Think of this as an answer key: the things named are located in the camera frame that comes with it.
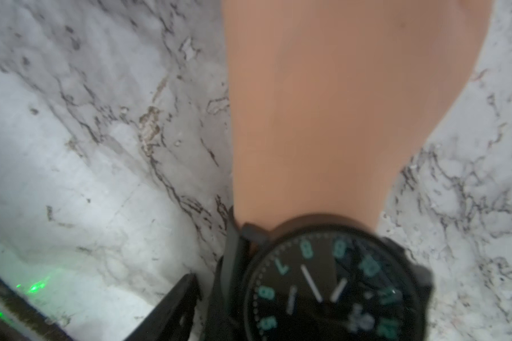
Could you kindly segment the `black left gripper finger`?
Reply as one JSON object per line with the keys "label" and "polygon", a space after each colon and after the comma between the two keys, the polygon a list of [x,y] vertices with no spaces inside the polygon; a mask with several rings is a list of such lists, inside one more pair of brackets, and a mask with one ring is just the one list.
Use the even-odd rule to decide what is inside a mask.
{"label": "black left gripper finger", "polygon": [[184,275],[125,341],[187,341],[200,297],[196,275]]}

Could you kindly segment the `black wrist watch green numerals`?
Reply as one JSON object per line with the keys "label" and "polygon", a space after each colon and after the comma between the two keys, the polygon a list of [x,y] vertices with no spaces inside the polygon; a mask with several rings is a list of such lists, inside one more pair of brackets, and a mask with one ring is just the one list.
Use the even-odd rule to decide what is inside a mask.
{"label": "black wrist watch green numerals", "polygon": [[230,218],[202,340],[425,340],[432,272],[346,217]]}

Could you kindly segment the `mannequin hand with long nails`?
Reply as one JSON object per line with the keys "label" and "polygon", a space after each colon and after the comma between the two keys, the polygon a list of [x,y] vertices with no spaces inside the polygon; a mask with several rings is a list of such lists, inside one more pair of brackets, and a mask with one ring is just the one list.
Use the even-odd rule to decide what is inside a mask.
{"label": "mannequin hand with long nails", "polygon": [[409,158],[451,108],[492,1],[224,1],[233,212],[374,232]]}

